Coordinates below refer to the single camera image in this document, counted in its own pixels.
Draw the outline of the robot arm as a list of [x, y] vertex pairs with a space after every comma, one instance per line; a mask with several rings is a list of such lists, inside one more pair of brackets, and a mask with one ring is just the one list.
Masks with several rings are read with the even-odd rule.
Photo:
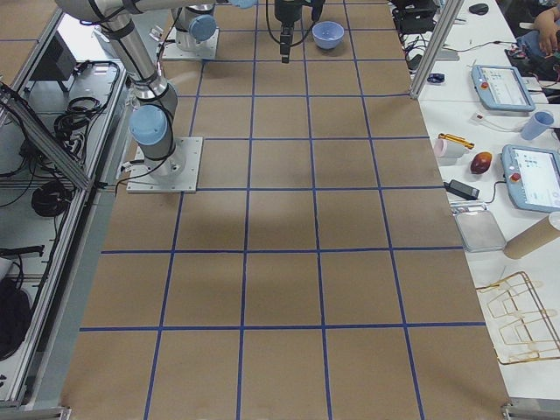
[[82, 25], [99, 26], [116, 57], [124, 64], [139, 103], [129, 131], [143, 153], [146, 172], [166, 177], [181, 167], [172, 125], [178, 97], [165, 78], [159, 58], [152, 58], [133, 16], [168, 10], [176, 28], [176, 42], [204, 42], [217, 30], [215, 1], [58, 1], [57, 5]]
[[[232, 4], [241, 9], [247, 9], [257, 4], [257, 1], [198, 1], [195, 5], [172, 9], [173, 27], [176, 30], [175, 41], [185, 46], [186, 41], [201, 43], [209, 40], [217, 30], [214, 18], [216, 4]], [[265, 6], [265, 19], [270, 38], [279, 45], [282, 55], [288, 55], [290, 49], [303, 43], [313, 26], [320, 20], [324, 1], [275, 1], [274, 16], [280, 23], [280, 35], [277, 38], [270, 28], [269, 6]], [[298, 42], [293, 42], [295, 23], [302, 18], [302, 9], [311, 8], [311, 25]]]

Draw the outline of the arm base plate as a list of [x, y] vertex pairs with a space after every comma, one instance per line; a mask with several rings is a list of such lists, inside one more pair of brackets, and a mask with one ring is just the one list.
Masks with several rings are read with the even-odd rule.
[[219, 30], [207, 40], [198, 42], [188, 33], [173, 29], [161, 55], [162, 60], [214, 60], [216, 58]]
[[202, 137], [176, 137], [175, 151], [161, 166], [144, 159], [144, 153], [136, 147], [135, 159], [143, 160], [134, 165], [127, 183], [128, 193], [195, 193], [200, 173], [203, 149]]

